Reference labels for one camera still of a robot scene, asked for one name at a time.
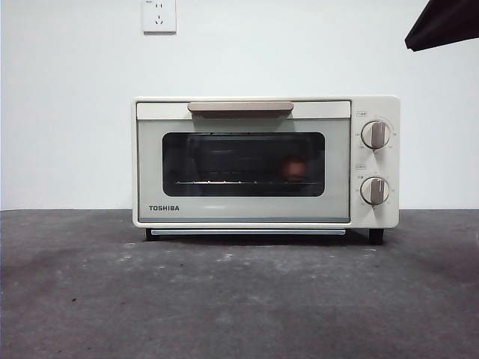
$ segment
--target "toshiba logo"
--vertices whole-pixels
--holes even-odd
[[[179,206],[149,206],[150,211],[179,211]]]

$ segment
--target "door handle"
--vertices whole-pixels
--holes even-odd
[[[291,112],[293,103],[289,101],[251,101],[251,102],[190,102],[188,109],[192,113],[219,113],[238,111]]]

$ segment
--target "gray concrete floor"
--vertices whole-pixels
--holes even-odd
[[[343,237],[143,242],[130,211],[1,214],[1,357],[479,358],[479,211]]]

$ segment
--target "wall socket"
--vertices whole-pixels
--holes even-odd
[[[174,34],[177,32],[176,0],[142,0],[143,32]]]

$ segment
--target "timer knob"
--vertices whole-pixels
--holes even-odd
[[[361,132],[362,141],[373,150],[384,147],[389,142],[389,128],[382,121],[366,123]]]
[[[361,195],[366,202],[377,206],[388,199],[389,185],[380,177],[368,178],[361,185]]]

